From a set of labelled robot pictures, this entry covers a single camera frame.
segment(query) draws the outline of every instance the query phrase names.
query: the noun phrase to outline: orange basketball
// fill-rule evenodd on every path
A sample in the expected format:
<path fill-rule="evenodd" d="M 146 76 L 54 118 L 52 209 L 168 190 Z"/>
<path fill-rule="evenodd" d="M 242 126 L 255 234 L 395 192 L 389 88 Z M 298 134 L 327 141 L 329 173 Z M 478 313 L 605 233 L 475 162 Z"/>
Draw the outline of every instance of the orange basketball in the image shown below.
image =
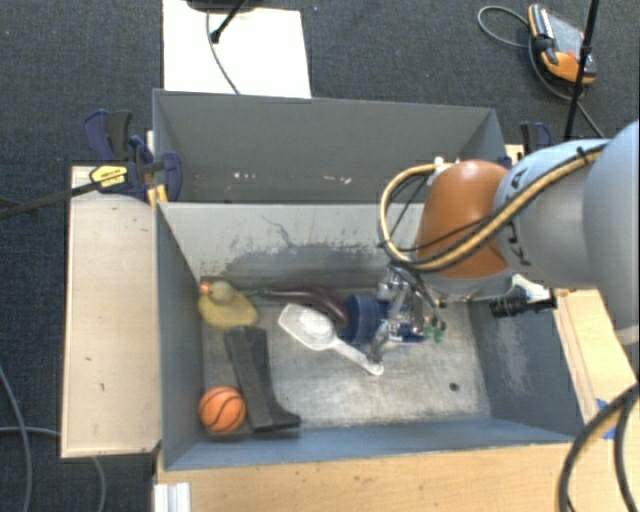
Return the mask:
<path fill-rule="evenodd" d="M 216 386 L 200 399 L 198 415 L 211 432 L 228 434 L 237 430 L 247 414 L 242 395 L 231 386 Z"/>

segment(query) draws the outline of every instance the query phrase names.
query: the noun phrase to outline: blue object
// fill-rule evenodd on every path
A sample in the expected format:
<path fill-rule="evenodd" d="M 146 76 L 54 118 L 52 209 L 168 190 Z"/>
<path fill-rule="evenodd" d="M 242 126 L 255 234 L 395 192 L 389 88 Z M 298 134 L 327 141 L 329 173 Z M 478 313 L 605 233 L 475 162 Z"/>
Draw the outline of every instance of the blue object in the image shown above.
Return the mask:
<path fill-rule="evenodd" d="M 551 132 L 544 123 L 520 123 L 520 131 L 525 155 L 553 146 Z"/>
<path fill-rule="evenodd" d="M 513 167 L 513 160 L 511 160 L 511 157 L 508 155 L 500 155 L 497 162 L 498 162 L 498 165 L 501 165 L 507 170 Z"/>
<path fill-rule="evenodd" d="M 341 329 L 338 336 L 353 345 L 369 343 L 382 322 L 386 311 L 382 302 L 367 295 L 349 295 L 344 305 L 349 312 L 349 326 Z"/>
<path fill-rule="evenodd" d="M 116 193 L 147 201 L 147 191 L 151 188 L 144 181 L 146 173 L 154 173 L 155 183 L 167 190 L 169 201 L 176 201 L 182 189 L 182 164 L 175 151 L 162 154 L 161 163 L 154 163 L 154 156 L 139 135 L 128 137 L 130 112 L 109 113 L 97 110 L 88 115 L 82 125 L 82 135 L 87 145 L 93 149 L 101 163 L 118 162 L 127 168 L 126 182 L 112 185 L 102 193 Z"/>
<path fill-rule="evenodd" d="M 350 322 L 346 328 L 338 330 L 338 336 L 352 345 L 371 342 L 390 309 L 388 302 L 369 295 L 350 295 L 344 305 L 349 312 Z M 405 343 L 419 343 L 425 340 L 424 336 L 414 334 L 407 323 L 400 324 L 398 336 Z"/>
<path fill-rule="evenodd" d="M 82 123 L 82 136 L 101 162 L 111 162 L 114 159 L 113 148 L 106 128 L 108 115 L 106 110 L 96 110 L 89 114 Z"/>
<path fill-rule="evenodd" d="M 607 406 L 607 402 L 604 400 L 600 400 L 596 398 L 596 402 L 598 402 L 598 408 L 600 410 L 604 409 Z M 602 436 L 602 439 L 610 439 L 613 440 L 616 435 L 616 427 L 611 427 L 607 432 Z"/>

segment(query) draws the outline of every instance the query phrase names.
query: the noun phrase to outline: gray bin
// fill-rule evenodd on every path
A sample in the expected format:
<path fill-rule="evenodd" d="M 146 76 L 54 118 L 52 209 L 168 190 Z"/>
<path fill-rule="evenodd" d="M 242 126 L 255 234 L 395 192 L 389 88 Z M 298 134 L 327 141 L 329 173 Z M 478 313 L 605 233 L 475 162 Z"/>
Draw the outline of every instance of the gray bin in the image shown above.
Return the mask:
<path fill-rule="evenodd" d="M 372 291 L 386 264 L 376 200 L 387 180 L 435 156 L 494 160 L 504 145 L 490 109 L 166 91 L 154 95 L 154 134 L 157 153 L 180 153 L 186 177 L 156 226 L 166 469 L 564 442 L 583 426 L 550 313 L 496 320 L 486 304 L 450 305 L 442 343 L 401 346 L 372 377 L 306 350 L 278 327 L 283 305 L 256 301 L 274 391 L 302 426 L 207 433 L 201 394 L 236 381 L 221 333 L 197 311 L 202 277 L 244 291 Z M 420 211 L 410 208 L 400 240 Z"/>

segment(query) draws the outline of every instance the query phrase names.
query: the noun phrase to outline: black wire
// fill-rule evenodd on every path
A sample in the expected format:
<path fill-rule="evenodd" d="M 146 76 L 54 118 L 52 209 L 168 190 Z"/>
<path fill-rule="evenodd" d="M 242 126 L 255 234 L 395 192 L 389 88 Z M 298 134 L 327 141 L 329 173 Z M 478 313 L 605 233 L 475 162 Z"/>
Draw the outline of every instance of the black wire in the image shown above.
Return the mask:
<path fill-rule="evenodd" d="M 542 76 L 542 73 L 538 69 L 538 64 L 536 63 L 536 57 L 535 57 L 535 54 L 534 54 L 533 45 L 534 45 L 534 39 L 530 38 L 529 39 L 529 45 L 528 45 L 528 47 L 529 47 L 529 61 L 531 62 L 531 67 L 533 68 L 533 71 L 534 71 L 535 75 L 538 77 L 538 80 L 540 80 L 540 83 L 543 85 L 543 87 L 547 91 L 549 91 L 551 94 L 553 94 L 556 98 L 560 98 L 563 101 L 570 102 L 571 99 L 572 99 L 570 95 L 563 94 L 560 91 L 558 91 L 555 87 L 552 87 L 551 85 L 549 85 L 547 79 L 544 76 Z M 583 99 L 584 96 L 585 96 L 585 91 L 582 92 L 582 94 L 580 95 L 579 99 Z M 587 113 L 587 111 L 585 110 L 584 106 L 579 101 L 578 101 L 578 109 L 580 110 L 580 113 L 583 115 L 583 117 L 585 118 L 587 123 L 589 123 L 589 126 L 591 126 L 591 129 L 598 135 L 598 137 L 600 137 L 601 139 L 606 139 L 607 137 L 604 135 L 604 133 L 598 127 L 598 125 L 596 125 L 596 123 L 593 121 L 592 117 Z"/>
<path fill-rule="evenodd" d="M 533 70 L 534 70 L 536 76 L 538 77 L 538 79 L 540 80 L 540 82 L 542 83 L 542 85 L 547 89 L 547 91 L 549 91 L 554 96 L 556 96 L 558 98 L 561 98 L 561 99 L 563 99 L 565 101 L 570 102 L 571 99 L 572 99 L 571 96 L 566 95 L 566 94 L 562 94 L 560 91 L 558 91 L 554 87 L 550 86 L 547 83 L 547 79 L 544 76 L 542 76 L 542 74 L 540 73 L 540 70 L 538 69 L 538 65 L 537 65 L 536 60 L 535 60 L 535 55 L 533 53 L 534 38 L 533 37 L 529 38 L 529 44 L 519 44 L 519 43 L 514 43 L 513 41 L 508 41 L 507 39 L 503 39 L 503 38 L 497 36 L 495 33 L 493 33 L 491 30 L 489 30 L 487 28 L 487 26 L 484 24 L 484 22 L 482 21 L 482 15 L 485 12 L 489 12 L 489 11 L 500 11 L 500 12 L 507 13 L 510 16 L 516 18 L 518 21 L 520 21 L 520 23 L 525 25 L 527 28 L 529 27 L 529 22 L 526 19 L 524 19 L 522 16 L 520 16 L 517 12 L 512 11 L 511 9 L 508 9 L 506 7 L 501 7 L 499 5 L 488 5 L 486 7 L 483 7 L 482 9 L 480 9 L 478 11 L 478 15 L 477 15 L 477 18 L 476 18 L 477 21 L 478 21 L 478 26 L 480 27 L 480 29 L 485 34 L 487 34 L 489 37 L 491 37 L 492 39 L 495 39 L 496 41 L 499 41 L 499 42 L 501 42 L 503 44 L 509 45 L 511 47 L 514 47 L 514 48 L 528 48 L 528 50 L 529 50 L 529 60 L 531 61 L 531 66 L 533 67 Z M 583 97 L 584 97 L 584 92 L 580 95 L 580 98 L 583 98 Z M 580 102 L 578 102 L 578 109 L 580 110 L 580 113 L 584 116 L 585 120 L 587 121 L 587 123 L 589 124 L 591 129 L 598 135 L 598 137 L 600 137 L 602 139 L 606 139 L 607 137 L 604 135 L 604 133 L 598 127 L 598 125 L 596 125 L 596 123 L 593 121 L 593 118 L 587 113 L 587 111 L 580 104 Z"/>
<path fill-rule="evenodd" d="M 613 441 L 616 479 L 618 481 L 618 487 L 620 488 L 620 494 L 629 512 L 638 512 L 638 508 L 636 507 L 633 494 L 631 494 L 631 489 L 629 488 L 629 481 L 627 480 L 627 472 L 624 464 L 624 436 L 631 411 L 637 401 L 638 397 L 633 398 L 631 395 L 625 400 L 620 412 L 620 418 L 618 419 Z"/>
<path fill-rule="evenodd" d="M 0 427 L 0 434 L 19 434 L 21 433 L 21 430 L 22 429 L 20 427 Z M 25 432 L 28 434 L 49 436 L 56 439 L 60 437 L 60 432 L 56 432 L 55 430 L 50 430 L 48 428 L 25 427 Z M 98 505 L 97 510 L 98 512 L 102 512 L 107 501 L 107 477 L 104 474 L 102 464 L 100 464 L 100 461 L 96 457 L 91 457 L 91 462 L 93 462 L 96 472 L 98 473 L 98 478 L 100 479 L 100 504 Z"/>
<path fill-rule="evenodd" d="M 218 58 L 218 52 L 216 52 L 215 46 L 214 46 L 213 42 L 211 41 L 210 34 L 211 34 L 211 28 L 209 27 L 209 13 L 207 12 L 207 41 L 209 41 L 209 48 L 211 49 L 211 53 L 213 54 L 213 58 L 215 59 L 216 64 L 218 65 L 218 68 L 220 69 L 220 72 L 222 73 L 222 76 L 227 81 L 227 83 L 229 84 L 231 89 L 233 89 L 233 92 L 236 93 L 236 94 L 240 94 L 240 91 L 236 87 L 236 84 L 233 83 L 233 80 L 231 80 L 231 77 L 227 74 L 227 71 L 224 69 L 224 66 L 222 65 L 222 62 L 220 62 L 220 59 Z"/>
<path fill-rule="evenodd" d="M 474 220 L 473 222 L 469 222 L 469 224 L 465 224 L 462 227 L 456 228 L 454 230 L 449 231 L 448 233 L 446 233 L 445 235 L 442 235 L 438 238 L 436 238 L 435 240 L 431 240 L 430 242 L 426 242 L 424 244 L 420 244 L 420 245 L 414 245 L 413 247 L 396 247 L 396 249 L 399 252 L 417 252 L 421 249 L 428 249 L 429 247 L 432 247 L 436 244 L 439 244 L 440 242 L 446 240 L 447 238 L 451 238 L 454 235 L 457 235 L 458 233 L 465 231 L 469 228 L 472 228 L 474 226 L 477 226 L 478 224 L 480 224 L 481 222 L 486 222 L 489 219 L 489 215 L 485 215 L 484 217 L 482 217 L 481 219 L 478 220 Z"/>
<path fill-rule="evenodd" d="M 428 176 L 417 176 L 417 177 L 421 177 L 422 180 L 420 181 L 420 184 L 413 191 L 413 194 L 411 194 L 411 197 L 407 199 L 407 201 L 404 203 L 404 206 L 402 207 L 402 210 L 398 215 L 398 219 L 396 220 L 396 223 L 393 225 L 393 228 L 391 228 L 391 231 L 389 232 L 389 238 L 391 238 L 393 234 L 396 232 L 396 229 L 398 228 L 400 221 L 404 217 L 404 214 L 407 213 L 409 206 L 411 205 L 413 200 L 416 198 L 416 196 L 420 193 L 420 191 L 424 188 L 424 186 L 427 184 L 427 179 L 429 178 Z"/>
<path fill-rule="evenodd" d="M 38 208 L 42 208 L 43 206 L 49 206 L 51 204 L 59 203 L 60 201 L 66 201 L 68 199 L 71 199 L 72 197 L 78 197 L 82 194 L 93 192 L 97 188 L 98 184 L 92 182 L 69 190 L 63 190 L 62 192 L 56 192 L 54 194 L 41 197 L 40 199 L 34 199 L 33 201 L 29 201 L 27 203 L 15 204 L 11 208 L 0 211 L 0 220 L 15 217 L 16 215 L 20 215 L 21 213 L 29 213 Z"/>
<path fill-rule="evenodd" d="M 560 483 L 558 485 L 558 507 L 560 512 L 567 512 L 569 510 L 569 479 L 571 478 L 571 473 L 578 460 L 578 456 L 586 446 L 587 441 L 596 429 L 622 409 L 627 400 L 637 400 L 638 392 L 639 387 L 636 382 L 601 409 L 596 417 L 593 418 L 576 437 L 567 454 L 562 467 L 562 473 L 560 474 Z"/>
<path fill-rule="evenodd" d="M 422 174 L 414 174 L 412 176 L 408 176 L 407 178 L 405 178 L 404 180 L 402 180 L 398 186 L 396 186 L 396 188 L 394 188 L 391 191 L 391 194 L 389 194 L 389 203 L 387 204 L 387 209 L 385 210 L 385 213 L 389 210 L 389 206 L 391 206 L 391 203 L 404 191 L 405 188 L 407 188 L 408 186 L 410 186 L 414 181 L 418 181 L 420 179 L 423 178 Z M 408 205 L 405 204 L 405 208 L 403 208 L 401 215 L 399 216 L 398 220 L 396 221 L 396 225 L 394 226 L 394 230 L 396 229 L 397 225 L 400 223 L 400 221 L 402 220 L 402 218 L 404 217 L 405 212 L 408 209 Z M 393 255 L 393 253 L 391 253 L 391 251 L 389 251 L 389 248 L 387 247 L 387 242 L 389 240 L 385 240 L 382 236 L 382 226 L 380 226 L 380 223 L 378 222 L 378 240 L 380 240 L 378 247 L 384 249 L 385 253 L 387 254 L 387 256 L 389 256 L 389 258 L 393 261 L 395 261 L 395 257 Z"/>
<path fill-rule="evenodd" d="M 29 442 L 29 436 L 27 435 L 27 426 L 25 425 L 24 417 L 22 416 L 22 412 L 20 411 L 20 406 L 18 405 L 16 396 L 11 389 L 9 379 L 2 369 L 2 365 L 0 365 L 0 382 L 2 382 L 2 386 L 4 387 L 7 398 L 9 399 L 11 408 L 13 409 L 13 415 L 16 417 L 16 421 L 18 422 L 18 427 L 16 427 L 18 429 L 17 431 L 22 437 L 22 445 L 24 447 L 24 457 L 27 473 L 27 476 L 25 478 L 25 496 L 22 510 L 23 512 L 27 512 L 31 503 L 31 493 L 33 491 L 33 458 L 31 456 L 31 443 Z"/>
<path fill-rule="evenodd" d="M 495 33 L 493 33 L 491 30 L 489 30 L 487 28 L 487 26 L 484 24 L 484 22 L 482 21 L 482 15 L 485 12 L 489 12 L 489 11 L 500 11 L 500 12 L 504 12 L 509 14 L 510 16 L 513 16 L 514 18 L 516 18 L 517 20 L 519 20 L 525 27 L 529 28 L 529 23 L 527 22 L 527 20 L 525 20 L 522 16 L 520 16 L 517 12 L 512 11 L 511 9 L 507 9 L 506 7 L 501 7 L 499 5 L 487 5 L 486 7 L 483 7 L 482 9 L 480 9 L 478 11 L 478 16 L 477 16 L 477 20 L 478 20 L 478 26 L 480 27 L 480 29 L 487 34 L 489 37 L 495 39 L 496 41 L 500 41 L 503 44 L 506 44 L 508 46 L 513 46 L 514 48 L 526 48 L 527 45 L 524 44 L 520 44 L 520 43 L 514 43 L 513 41 L 509 41 L 507 39 L 503 39 L 499 36 L 497 36 Z"/>

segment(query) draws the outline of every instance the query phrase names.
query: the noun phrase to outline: white paper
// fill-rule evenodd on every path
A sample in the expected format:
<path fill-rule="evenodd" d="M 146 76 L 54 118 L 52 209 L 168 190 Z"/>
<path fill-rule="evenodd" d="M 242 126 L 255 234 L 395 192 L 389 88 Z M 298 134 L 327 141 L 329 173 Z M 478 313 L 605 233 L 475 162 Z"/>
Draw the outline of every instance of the white paper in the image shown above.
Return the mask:
<path fill-rule="evenodd" d="M 225 15 L 212 14 L 210 29 Z M 164 88 L 233 93 L 211 53 L 206 14 L 184 0 L 164 0 Z M 241 94 L 310 98 L 302 20 L 297 11 L 254 9 L 238 14 L 216 45 Z"/>

